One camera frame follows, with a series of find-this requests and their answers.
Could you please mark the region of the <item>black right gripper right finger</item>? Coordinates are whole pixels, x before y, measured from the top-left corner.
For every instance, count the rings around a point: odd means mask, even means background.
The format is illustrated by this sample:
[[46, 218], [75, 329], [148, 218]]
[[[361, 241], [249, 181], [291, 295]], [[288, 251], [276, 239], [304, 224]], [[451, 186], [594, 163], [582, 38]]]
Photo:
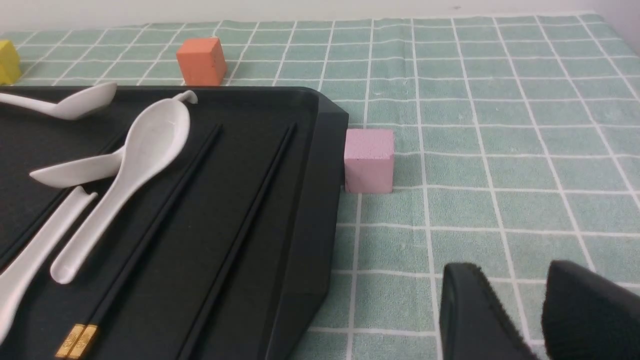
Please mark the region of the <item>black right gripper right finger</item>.
[[542, 304], [551, 360], [637, 360], [640, 298], [570, 260], [553, 260]]

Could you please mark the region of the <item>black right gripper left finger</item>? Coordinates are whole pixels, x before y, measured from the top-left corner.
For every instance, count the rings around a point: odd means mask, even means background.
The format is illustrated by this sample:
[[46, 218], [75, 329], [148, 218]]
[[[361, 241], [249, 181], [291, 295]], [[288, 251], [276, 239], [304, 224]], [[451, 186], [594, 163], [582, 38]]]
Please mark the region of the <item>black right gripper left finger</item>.
[[537, 360], [478, 265], [444, 266], [439, 310], [444, 360]]

